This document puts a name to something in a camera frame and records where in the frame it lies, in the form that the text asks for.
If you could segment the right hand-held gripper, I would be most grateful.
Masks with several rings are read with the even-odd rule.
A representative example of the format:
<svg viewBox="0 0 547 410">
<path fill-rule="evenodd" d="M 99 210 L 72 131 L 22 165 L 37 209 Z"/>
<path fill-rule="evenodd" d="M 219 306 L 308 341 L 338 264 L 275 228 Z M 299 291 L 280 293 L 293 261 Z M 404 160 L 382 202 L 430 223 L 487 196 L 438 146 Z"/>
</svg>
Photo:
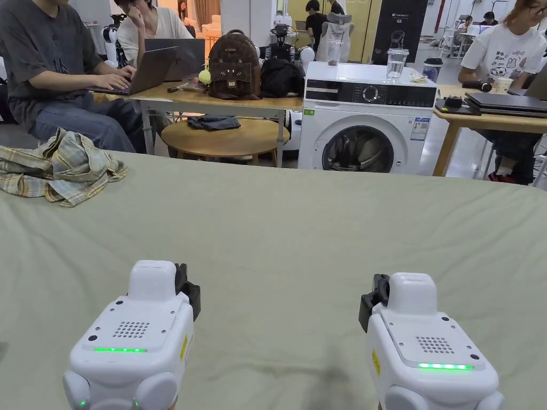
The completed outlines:
<svg viewBox="0 0 547 410">
<path fill-rule="evenodd" d="M 499 377 L 461 326 L 437 309 L 433 279 L 375 274 L 359 323 L 379 409 L 502 409 Z"/>
</svg>

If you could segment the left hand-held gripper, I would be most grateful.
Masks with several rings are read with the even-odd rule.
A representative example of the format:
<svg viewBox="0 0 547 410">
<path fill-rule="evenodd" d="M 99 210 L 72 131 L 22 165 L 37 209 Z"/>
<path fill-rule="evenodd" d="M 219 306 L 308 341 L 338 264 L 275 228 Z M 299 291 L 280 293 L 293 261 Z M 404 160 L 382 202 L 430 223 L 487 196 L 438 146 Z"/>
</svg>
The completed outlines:
<svg viewBox="0 0 547 410">
<path fill-rule="evenodd" d="M 184 263 L 140 260 L 128 292 L 72 348 L 63 385 L 71 409 L 174 409 L 201 311 Z"/>
</svg>

